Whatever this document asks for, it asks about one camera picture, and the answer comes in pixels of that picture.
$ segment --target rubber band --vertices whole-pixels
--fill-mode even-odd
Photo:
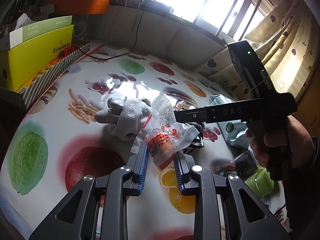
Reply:
[[[259,84],[256,85],[254,88],[251,88],[251,89],[249,90],[248,94],[249,94],[252,90],[256,89],[256,88],[257,88],[259,85],[261,85],[263,82],[265,82],[268,78],[270,78],[270,76],[267,76],[264,80],[262,80],[261,82],[259,82]]]

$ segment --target person's arm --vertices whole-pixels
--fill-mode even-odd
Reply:
[[[294,117],[288,117],[288,135],[292,152],[292,172],[288,181],[283,181],[284,196],[286,199],[287,216],[292,238],[296,239],[306,229],[315,215],[319,203],[319,182],[317,177],[320,171],[319,138],[311,138],[307,130]],[[264,137],[268,147],[287,145],[284,130],[269,132]],[[250,146],[256,154],[256,159],[263,167],[268,166],[269,155],[255,139]]]

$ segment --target orange plastic container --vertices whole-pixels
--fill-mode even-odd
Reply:
[[[105,14],[109,0],[50,0],[55,14]]]

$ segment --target black and white striped edge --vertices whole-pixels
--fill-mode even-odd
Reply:
[[[85,44],[81,48],[84,52],[90,50],[90,43]],[[17,93],[5,88],[0,87],[0,98],[16,105],[24,110],[32,104],[32,102],[39,96],[39,94],[50,84],[58,75],[67,69],[73,62],[82,56],[82,52],[76,50],[69,56],[65,57],[62,61],[58,62],[35,82],[33,82],[27,89],[23,90],[22,93]]]

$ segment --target light blue package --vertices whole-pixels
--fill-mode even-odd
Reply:
[[[219,94],[210,97],[210,106],[232,103],[233,101],[225,96]],[[241,122],[241,120],[227,121],[227,122],[218,122],[220,129],[223,133],[226,142],[237,148],[247,149],[251,138],[248,138],[245,135],[247,130],[246,122]]]

